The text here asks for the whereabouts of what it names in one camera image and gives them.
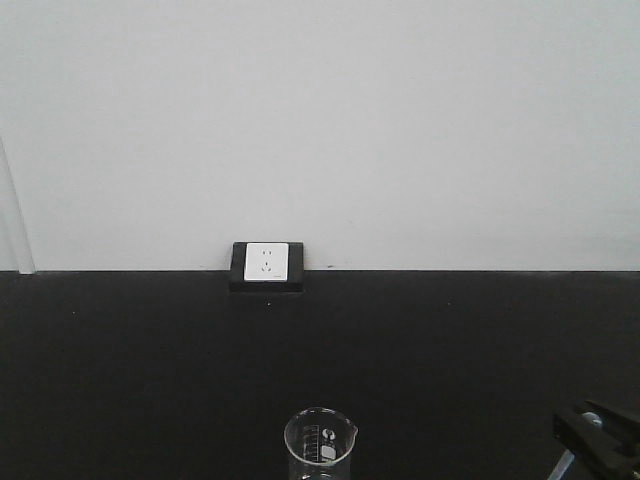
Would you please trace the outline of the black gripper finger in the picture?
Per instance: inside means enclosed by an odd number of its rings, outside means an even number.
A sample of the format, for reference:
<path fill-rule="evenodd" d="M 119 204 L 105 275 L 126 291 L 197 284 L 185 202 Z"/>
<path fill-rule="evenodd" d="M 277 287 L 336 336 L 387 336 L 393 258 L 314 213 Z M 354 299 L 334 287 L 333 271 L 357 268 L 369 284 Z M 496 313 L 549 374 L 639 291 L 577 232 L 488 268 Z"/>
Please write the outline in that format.
<path fill-rule="evenodd" d="M 588 405 L 557 410 L 553 436 L 595 479 L 639 478 L 639 433 L 611 434 Z"/>
<path fill-rule="evenodd" d="M 603 420 L 603 428 L 611 434 L 638 434 L 639 412 L 595 400 L 585 404 Z"/>

